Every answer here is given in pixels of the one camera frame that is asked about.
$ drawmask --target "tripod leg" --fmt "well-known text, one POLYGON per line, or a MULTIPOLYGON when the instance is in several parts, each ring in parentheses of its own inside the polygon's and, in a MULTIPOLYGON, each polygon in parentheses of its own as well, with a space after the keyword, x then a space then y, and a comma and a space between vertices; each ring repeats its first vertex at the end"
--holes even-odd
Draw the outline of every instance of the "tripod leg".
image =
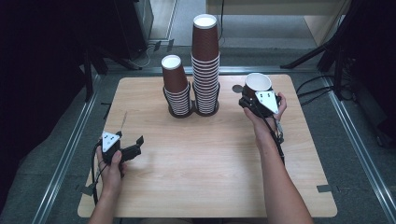
POLYGON ((127 68, 127 69, 129 69, 129 70, 141 70, 140 67, 137 68, 137 69, 134 68, 133 66, 131 66, 130 64, 128 64, 127 62, 125 62, 123 59, 121 59, 121 58, 119 58, 119 57, 113 55, 112 53, 108 52, 108 51, 105 50, 105 49, 96 47, 96 50, 97 50, 98 52, 100 52, 101 54, 106 55, 109 59, 113 60, 113 61, 116 62, 116 63, 119 63, 120 65, 124 66, 125 68, 127 68))
POLYGON ((92 86, 92 70, 90 56, 87 50, 84 53, 84 74, 85 74, 85 88, 87 90, 85 102, 88 102, 93 94, 92 86))
POLYGON ((288 64, 284 64, 284 65, 280 65, 280 68, 295 68, 296 66, 308 61, 309 59, 317 56, 318 54, 320 54, 321 52, 323 52, 323 50, 325 50, 328 47, 329 42, 324 43, 323 45, 321 45, 320 47, 317 47, 316 49, 311 50, 310 52, 306 53, 305 55, 303 55, 301 58, 297 59, 296 61, 292 62, 292 63, 288 63, 288 64))
POLYGON ((337 59, 335 61, 335 71, 334 71, 334 93, 338 97, 338 100, 342 101, 343 97, 341 95, 341 81, 343 78, 343 63, 344 63, 344 50, 340 46, 337 52, 337 59))

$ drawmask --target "black wall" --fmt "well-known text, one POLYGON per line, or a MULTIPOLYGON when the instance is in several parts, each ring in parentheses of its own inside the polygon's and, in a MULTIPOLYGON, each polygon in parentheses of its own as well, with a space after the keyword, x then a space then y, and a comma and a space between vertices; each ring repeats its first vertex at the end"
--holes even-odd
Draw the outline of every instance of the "black wall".
POLYGON ((51 1, 0 3, 0 209, 20 160, 84 85, 81 45, 59 15, 51 1))

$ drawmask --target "black cabinet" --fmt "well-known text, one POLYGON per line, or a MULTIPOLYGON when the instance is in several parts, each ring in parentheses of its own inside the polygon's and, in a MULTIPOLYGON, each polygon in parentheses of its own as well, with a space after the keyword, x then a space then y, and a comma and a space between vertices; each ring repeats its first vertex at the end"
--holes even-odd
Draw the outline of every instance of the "black cabinet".
POLYGON ((20 159, 84 85, 82 48, 51 1, 0 3, 0 208, 20 159))
POLYGON ((396 2, 366 1, 354 24, 348 57, 355 62, 357 101, 373 124, 379 143, 396 141, 396 2))

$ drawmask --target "white device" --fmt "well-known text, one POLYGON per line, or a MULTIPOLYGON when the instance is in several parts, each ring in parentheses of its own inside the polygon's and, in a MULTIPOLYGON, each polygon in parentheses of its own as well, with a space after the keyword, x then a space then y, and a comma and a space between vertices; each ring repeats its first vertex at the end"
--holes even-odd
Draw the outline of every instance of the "white device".
POLYGON ((118 140, 120 137, 114 133, 102 133, 102 151, 107 152, 118 140))
POLYGON ((256 97, 260 104, 267 107, 274 114, 279 112, 277 109, 276 96, 273 91, 256 91, 256 97))

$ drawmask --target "finger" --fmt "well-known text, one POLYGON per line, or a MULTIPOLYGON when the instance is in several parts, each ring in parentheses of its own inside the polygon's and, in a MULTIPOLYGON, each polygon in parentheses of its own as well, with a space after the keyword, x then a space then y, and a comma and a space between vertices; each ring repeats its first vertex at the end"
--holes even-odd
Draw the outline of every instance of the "finger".
POLYGON ((111 159, 111 168, 115 167, 118 169, 120 161, 121 161, 121 151, 117 150, 114 155, 113 158, 111 159))
POLYGON ((279 105, 279 110, 280 111, 285 111, 287 104, 286 104, 286 97, 282 92, 279 92, 278 95, 280 96, 280 105, 279 105))
POLYGON ((103 161, 102 147, 101 146, 96 148, 96 158, 98 159, 98 162, 103 161))
POLYGON ((252 122, 254 122, 253 116, 255 116, 255 115, 246 107, 244 108, 244 112, 245 112, 245 115, 247 116, 247 118, 250 119, 252 122))
POLYGON ((127 164, 126 164, 126 163, 123 163, 123 164, 122 164, 122 174, 123 174, 123 175, 126 174, 126 167, 127 167, 127 164))

